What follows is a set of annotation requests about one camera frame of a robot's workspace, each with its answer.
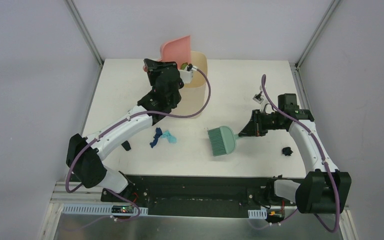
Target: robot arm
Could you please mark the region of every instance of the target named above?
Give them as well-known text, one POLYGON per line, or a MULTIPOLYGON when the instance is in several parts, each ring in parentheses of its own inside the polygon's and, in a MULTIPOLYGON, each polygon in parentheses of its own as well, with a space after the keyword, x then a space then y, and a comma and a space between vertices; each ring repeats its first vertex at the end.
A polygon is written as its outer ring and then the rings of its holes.
POLYGON ((196 70, 191 64, 182 70, 177 68, 175 62, 145 59, 144 63, 152 87, 151 91, 142 97, 126 115, 114 123, 86 137, 75 134, 69 141, 66 159, 69 167, 79 152, 94 141, 80 156, 73 168, 74 175, 86 188, 100 186, 120 193, 128 186, 129 183, 121 172, 104 166, 102 161, 130 137, 165 117, 160 114, 147 113, 130 118, 132 115, 146 111, 169 114, 172 109, 176 108, 182 99, 179 89, 184 86, 184 83, 191 82, 194 74, 192 70, 196 70))
MULTIPOLYGON (((325 153, 325 161, 333 175, 339 193, 340 211, 342 212, 351 186, 351 177, 347 172, 339 171, 332 162, 320 141, 316 124, 311 112, 300 109, 295 94, 282 94, 278 98, 278 108, 307 126, 318 139, 325 153)), ((306 177, 301 184, 289 179, 275 178, 265 188, 263 198, 270 204, 276 204, 281 198, 294 203, 301 213, 335 213, 335 199, 332 184, 323 164, 322 156, 315 141, 298 123, 284 117, 279 112, 252 111, 251 119, 239 133, 240 137, 264 136, 268 130, 286 130, 295 141, 304 162, 306 177)))

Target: light blue cloth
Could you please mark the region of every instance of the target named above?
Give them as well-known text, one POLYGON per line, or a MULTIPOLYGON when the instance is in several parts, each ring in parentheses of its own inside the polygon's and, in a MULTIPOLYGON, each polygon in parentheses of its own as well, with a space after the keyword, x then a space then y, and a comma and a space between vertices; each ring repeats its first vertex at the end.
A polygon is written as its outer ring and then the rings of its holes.
POLYGON ((170 134, 170 132, 167 130, 161 135, 162 139, 167 139, 169 143, 175 144, 178 142, 177 138, 170 134))

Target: blue cloth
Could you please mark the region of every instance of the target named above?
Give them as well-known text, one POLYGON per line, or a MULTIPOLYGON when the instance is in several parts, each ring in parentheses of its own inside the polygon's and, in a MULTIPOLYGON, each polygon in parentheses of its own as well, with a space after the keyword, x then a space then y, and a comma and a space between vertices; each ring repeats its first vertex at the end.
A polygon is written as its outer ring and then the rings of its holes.
POLYGON ((167 130, 161 135, 162 139, 167 139, 169 143, 175 144, 178 142, 177 138, 170 134, 170 132, 167 130))
POLYGON ((153 149, 155 145, 158 143, 158 139, 163 135, 163 131, 161 131, 161 128, 157 127, 155 129, 155 135, 153 136, 153 141, 149 143, 151 145, 151 148, 153 149))

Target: dark blue cloth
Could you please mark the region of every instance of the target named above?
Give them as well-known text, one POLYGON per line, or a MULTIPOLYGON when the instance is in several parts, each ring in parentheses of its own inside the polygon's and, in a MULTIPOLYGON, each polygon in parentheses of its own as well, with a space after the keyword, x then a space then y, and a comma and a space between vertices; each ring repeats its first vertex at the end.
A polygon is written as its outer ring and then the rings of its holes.
POLYGON ((161 131, 161 128, 157 127, 155 129, 155 135, 153 136, 153 141, 149 143, 151 145, 151 148, 153 149, 155 145, 158 143, 158 139, 163 135, 163 131, 161 131))

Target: wall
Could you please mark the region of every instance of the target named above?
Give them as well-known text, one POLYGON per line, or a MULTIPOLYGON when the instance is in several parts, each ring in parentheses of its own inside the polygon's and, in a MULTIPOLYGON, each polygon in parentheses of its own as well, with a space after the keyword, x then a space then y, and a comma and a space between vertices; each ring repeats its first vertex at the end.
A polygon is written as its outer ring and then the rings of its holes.
POLYGON ((75 0, 103 58, 158 58, 191 35, 209 59, 289 60, 304 51, 331 0, 75 0))
POLYGON ((0 0, 0 240, 37 238, 97 75, 64 1, 0 0))
POLYGON ((384 1, 344 0, 301 78, 326 150, 352 177, 360 239, 384 239, 384 1))

